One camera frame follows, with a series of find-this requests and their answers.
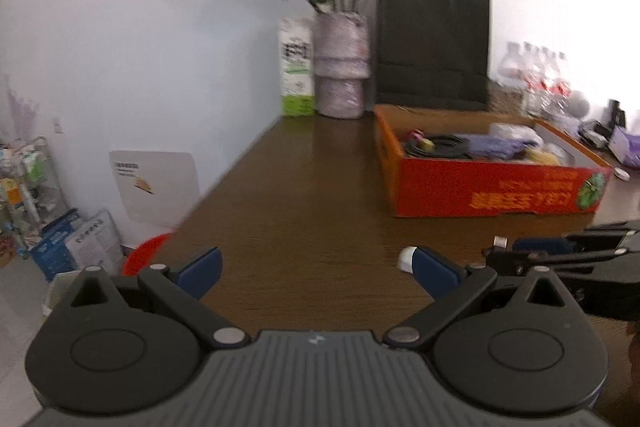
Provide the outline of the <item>white orange plush toy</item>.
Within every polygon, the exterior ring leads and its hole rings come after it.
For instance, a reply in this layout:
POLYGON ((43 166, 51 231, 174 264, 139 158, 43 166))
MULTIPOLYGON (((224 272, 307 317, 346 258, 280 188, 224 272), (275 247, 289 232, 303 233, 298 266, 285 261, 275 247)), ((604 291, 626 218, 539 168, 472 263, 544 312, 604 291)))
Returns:
POLYGON ((553 144, 544 144, 542 147, 526 147, 525 158, 537 165, 566 167, 568 159, 565 150, 553 144))

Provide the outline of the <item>purple towel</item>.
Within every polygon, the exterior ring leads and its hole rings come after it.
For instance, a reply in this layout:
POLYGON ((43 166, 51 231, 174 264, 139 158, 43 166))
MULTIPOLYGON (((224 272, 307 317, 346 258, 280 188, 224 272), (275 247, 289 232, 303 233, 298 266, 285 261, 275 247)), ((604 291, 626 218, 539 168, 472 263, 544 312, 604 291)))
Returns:
POLYGON ((469 154, 474 157, 511 160, 525 150, 525 145, 518 140, 490 134, 460 134, 460 138, 468 142, 469 154))

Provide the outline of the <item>small white round cap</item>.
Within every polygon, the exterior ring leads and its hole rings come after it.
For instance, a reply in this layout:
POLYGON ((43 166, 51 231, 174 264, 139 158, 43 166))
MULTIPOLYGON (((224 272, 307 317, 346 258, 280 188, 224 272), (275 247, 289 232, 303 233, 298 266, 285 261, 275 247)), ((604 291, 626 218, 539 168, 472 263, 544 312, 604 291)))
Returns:
POLYGON ((413 264, 413 255, 415 252, 416 252, 416 247, 414 246, 405 247, 400 252, 397 260, 397 268, 401 272, 405 272, 409 274, 413 273, 412 264, 413 264))

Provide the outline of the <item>red stool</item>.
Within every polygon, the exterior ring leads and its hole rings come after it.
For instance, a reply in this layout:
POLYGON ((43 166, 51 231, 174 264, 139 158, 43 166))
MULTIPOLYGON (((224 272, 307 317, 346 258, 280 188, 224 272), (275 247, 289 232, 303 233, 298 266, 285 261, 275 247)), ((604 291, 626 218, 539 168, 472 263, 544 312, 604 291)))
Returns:
POLYGON ((139 247, 130 251, 122 265, 122 275, 124 277, 135 277, 142 269, 152 265, 155 255, 170 238, 171 233, 160 234, 148 239, 139 247))

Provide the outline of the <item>small white bottle cap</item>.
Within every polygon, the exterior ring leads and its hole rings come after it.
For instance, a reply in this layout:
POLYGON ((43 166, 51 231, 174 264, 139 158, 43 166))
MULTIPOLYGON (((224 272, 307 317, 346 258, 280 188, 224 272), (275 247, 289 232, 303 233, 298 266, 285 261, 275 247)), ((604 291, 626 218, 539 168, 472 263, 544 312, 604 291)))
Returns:
POLYGON ((630 174, 622 168, 615 168, 614 176, 616 176, 617 179, 620 179, 625 182, 628 182, 630 180, 630 174))

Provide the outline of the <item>blue white boxes on floor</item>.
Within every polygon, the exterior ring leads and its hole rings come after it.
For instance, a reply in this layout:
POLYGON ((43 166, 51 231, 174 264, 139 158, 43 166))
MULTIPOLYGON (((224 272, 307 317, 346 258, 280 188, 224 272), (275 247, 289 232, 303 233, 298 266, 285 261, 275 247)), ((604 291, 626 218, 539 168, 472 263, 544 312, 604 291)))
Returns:
POLYGON ((125 256, 115 223, 106 209, 84 219, 77 209, 68 210, 43 231, 30 252, 47 283, 61 273, 99 265, 107 273, 122 271, 125 256))

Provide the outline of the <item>white power adapter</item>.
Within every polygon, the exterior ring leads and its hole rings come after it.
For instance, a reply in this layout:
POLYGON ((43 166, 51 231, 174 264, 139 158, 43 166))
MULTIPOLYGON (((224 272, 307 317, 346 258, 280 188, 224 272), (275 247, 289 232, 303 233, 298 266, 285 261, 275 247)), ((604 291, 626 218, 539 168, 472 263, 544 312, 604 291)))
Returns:
POLYGON ((596 150, 606 150, 610 143, 612 130, 597 120, 588 120, 580 124, 579 138, 596 150))

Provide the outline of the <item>purple tissue pack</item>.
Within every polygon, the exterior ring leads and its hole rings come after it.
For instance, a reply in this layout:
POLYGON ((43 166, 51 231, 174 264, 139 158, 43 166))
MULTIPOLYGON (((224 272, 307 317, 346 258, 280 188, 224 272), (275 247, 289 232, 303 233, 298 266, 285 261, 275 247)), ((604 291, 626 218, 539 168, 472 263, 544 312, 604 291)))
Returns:
POLYGON ((638 134, 629 133, 625 128, 616 126, 608 148, 613 156, 624 166, 640 168, 640 141, 638 134))

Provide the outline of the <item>crumpled white tissue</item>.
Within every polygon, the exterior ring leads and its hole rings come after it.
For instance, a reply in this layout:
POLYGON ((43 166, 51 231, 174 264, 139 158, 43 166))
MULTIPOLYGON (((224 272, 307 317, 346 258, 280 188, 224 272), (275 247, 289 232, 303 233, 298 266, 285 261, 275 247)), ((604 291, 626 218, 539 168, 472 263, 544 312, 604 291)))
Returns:
POLYGON ((495 138, 521 142, 526 146, 542 147, 544 145, 544 139, 533 128, 520 124, 494 122, 489 126, 489 134, 495 138))

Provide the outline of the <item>grey round speaker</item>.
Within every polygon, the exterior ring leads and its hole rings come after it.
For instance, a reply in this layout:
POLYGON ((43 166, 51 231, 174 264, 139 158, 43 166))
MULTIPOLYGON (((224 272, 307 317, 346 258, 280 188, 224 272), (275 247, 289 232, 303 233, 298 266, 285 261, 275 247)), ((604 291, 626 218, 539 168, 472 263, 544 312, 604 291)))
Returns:
POLYGON ((584 120, 590 113, 591 106, 582 92, 574 91, 567 98, 567 114, 578 120, 584 120))

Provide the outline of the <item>red cardboard box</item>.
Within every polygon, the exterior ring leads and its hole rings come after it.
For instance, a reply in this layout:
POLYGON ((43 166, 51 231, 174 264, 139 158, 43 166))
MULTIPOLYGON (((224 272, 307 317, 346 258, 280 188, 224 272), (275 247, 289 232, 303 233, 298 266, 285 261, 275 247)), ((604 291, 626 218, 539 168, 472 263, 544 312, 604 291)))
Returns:
POLYGON ((378 104, 374 139, 385 190, 399 218, 496 217, 507 213, 593 213, 612 167, 566 133, 540 119, 378 104), (514 161, 431 159, 406 155, 402 140, 427 135, 486 133, 490 125, 520 124, 570 155, 570 165, 514 161))

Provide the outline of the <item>clear jar with grains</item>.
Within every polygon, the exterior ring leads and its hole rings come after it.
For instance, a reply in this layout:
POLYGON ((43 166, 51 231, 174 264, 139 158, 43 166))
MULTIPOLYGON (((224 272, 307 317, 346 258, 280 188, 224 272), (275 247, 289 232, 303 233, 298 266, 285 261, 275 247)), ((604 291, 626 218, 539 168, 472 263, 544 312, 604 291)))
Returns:
POLYGON ((508 86, 496 80, 488 83, 488 108, 492 113, 522 116, 524 89, 508 86))

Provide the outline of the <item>white poster board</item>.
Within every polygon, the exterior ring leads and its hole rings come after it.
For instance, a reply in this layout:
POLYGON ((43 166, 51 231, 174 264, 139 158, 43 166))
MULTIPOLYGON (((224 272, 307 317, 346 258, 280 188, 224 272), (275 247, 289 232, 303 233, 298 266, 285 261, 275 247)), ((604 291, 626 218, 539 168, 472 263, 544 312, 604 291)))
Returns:
POLYGON ((131 221, 174 229, 200 199, 189 153, 112 150, 110 163, 131 221))

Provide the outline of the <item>pack of water bottles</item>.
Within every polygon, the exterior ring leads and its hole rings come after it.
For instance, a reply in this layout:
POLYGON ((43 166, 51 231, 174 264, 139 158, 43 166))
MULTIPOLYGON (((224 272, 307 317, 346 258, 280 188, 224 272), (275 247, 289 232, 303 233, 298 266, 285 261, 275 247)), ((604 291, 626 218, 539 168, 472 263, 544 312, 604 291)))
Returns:
POLYGON ((498 66, 498 83, 521 97, 520 109, 525 114, 552 119, 568 114, 572 88, 565 74, 564 52, 510 41, 498 66))

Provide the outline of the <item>black paper bag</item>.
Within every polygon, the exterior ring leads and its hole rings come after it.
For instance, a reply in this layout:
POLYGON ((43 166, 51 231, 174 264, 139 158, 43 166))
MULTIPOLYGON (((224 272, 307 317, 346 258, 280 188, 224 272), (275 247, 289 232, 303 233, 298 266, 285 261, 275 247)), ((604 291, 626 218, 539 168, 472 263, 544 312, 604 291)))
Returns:
POLYGON ((486 112, 491 0, 378 0, 375 102, 486 112))

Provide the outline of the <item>purple textured vase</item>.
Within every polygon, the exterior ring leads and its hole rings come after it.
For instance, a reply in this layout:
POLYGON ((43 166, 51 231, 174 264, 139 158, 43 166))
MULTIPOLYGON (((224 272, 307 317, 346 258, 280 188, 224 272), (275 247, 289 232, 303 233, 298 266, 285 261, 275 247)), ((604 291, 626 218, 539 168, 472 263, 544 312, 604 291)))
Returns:
POLYGON ((323 13, 314 19, 316 109, 334 119, 364 113, 364 84, 371 76, 367 20, 357 13, 323 13))

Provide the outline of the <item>green white milk carton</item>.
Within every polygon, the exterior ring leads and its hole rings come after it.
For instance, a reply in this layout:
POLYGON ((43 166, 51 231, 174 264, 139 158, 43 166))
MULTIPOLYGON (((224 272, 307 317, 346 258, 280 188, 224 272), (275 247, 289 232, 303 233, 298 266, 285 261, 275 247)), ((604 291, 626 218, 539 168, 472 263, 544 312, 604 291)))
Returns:
POLYGON ((314 115, 314 48, 312 20, 279 22, 280 93, 285 117, 314 115))

